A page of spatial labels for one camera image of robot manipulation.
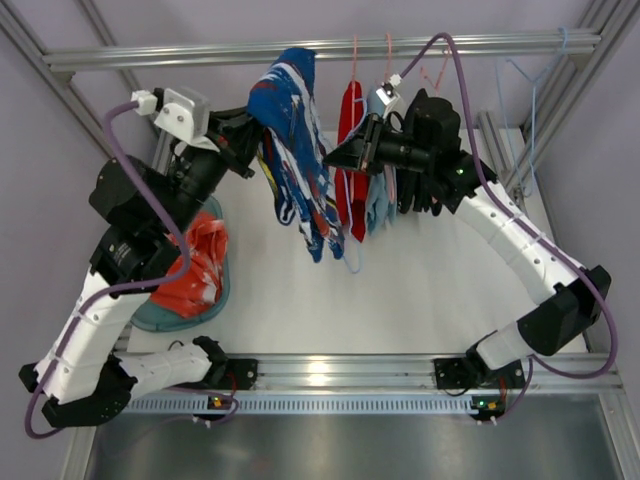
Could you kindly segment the blue patterned trousers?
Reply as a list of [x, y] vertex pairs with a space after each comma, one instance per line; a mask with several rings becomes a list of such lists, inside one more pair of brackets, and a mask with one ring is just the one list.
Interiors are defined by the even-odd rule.
[[264, 128], [257, 160], [270, 186], [274, 210], [283, 226], [297, 225], [314, 262], [328, 247], [344, 256], [344, 234], [335, 187], [325, 157], [333, 147], [317, 112], [316, 52], [288, 48], [251, 88], [247, 110]]

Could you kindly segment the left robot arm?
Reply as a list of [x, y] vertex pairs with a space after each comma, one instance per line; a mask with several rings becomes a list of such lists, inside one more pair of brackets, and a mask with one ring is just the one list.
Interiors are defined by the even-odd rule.
[[200, 336], [176, 349], [118, 357], [114, 345], [131, 316], [161, 285], [191, 265], [183, 235], [227, 172], [252, 176], [263, 130], [245, 109], [214, 112], [212, 149], [189, 146], [186, 162], [161, 174], [117, 153], [101, 170], [92, 207], [108, 229], [96, 247], [78, 305], [51, 353], [19, 376], [53, 433], [102, 425], [134, 399], [169, 388], [222, 391], [255, 372], [254, 359], [232, 360]]

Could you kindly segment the light blue wire hanger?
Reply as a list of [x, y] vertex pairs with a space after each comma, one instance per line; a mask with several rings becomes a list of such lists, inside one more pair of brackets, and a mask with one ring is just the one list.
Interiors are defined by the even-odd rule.
[[[362, 116], [358, 121], [358, 123], [351, 128], [348, 135], [343, 140], [342, 145], [345, 145], [348, 141], [352, 140], [355, 137], [357, 131], [360, 129], [360, 127], [362, 126], [362, 124], [366, 119], [367, 100], [363, 97], [353, 100], [352, 119], [355, 119], [355, 107], [357, 104], [361, 104], [363, 107]], [[350, 247], [350, 249], [353, 249], [357, 253], [357, 265], [353, 266], [351, 264], [350, 260], [347, 258], [347, 253], [344, 253], [343, 260], [349, 272], [351, 274], [357, 274], [360, 272], [362, 267], [362, 262], [363, 262], [362, 249], [361, 249], [361, 242], [363, 237], [358, 237], [353, 234], [353, 228], [355, 223], [354, 223], [354, 214], [352, 211], [352, 207], [355, 206], [356, 213], [359, 216], [364, 215], [364, 207], [360, 206], [361, 201], [357, 196], [356, 174], [353, 173], [352, 176], [350, 177], [350, 180], [347, 180], [347, 175], [345, 173], [342, 173], [342, 177], [343, 177], [343, 185], [345, 188], [345, 195], [347, 198], [347, 213], [348, 213], [347, 226], [344, 228], [345, 239], [352, 243], [352, 246]]]

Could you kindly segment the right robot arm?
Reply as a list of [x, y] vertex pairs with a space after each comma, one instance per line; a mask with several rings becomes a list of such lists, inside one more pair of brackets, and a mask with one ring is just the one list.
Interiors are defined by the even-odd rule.
[[463, 356], [438, 359], [441, 390], [473, 389], [495, 382], [526, 357], [551, 357], [590, 328], [611, 285], [601, 266], [587, 269], [549, 241], [511, 201], [494, 172], [461, 147], [461, 118], [452, 104], [419, 91], [394, 128], [369, 114], [326, 164], [373, 176], [391, 166], [412, 173], [435, 199], [474, 229], [526, 288], [535, 307], [488, 334]]

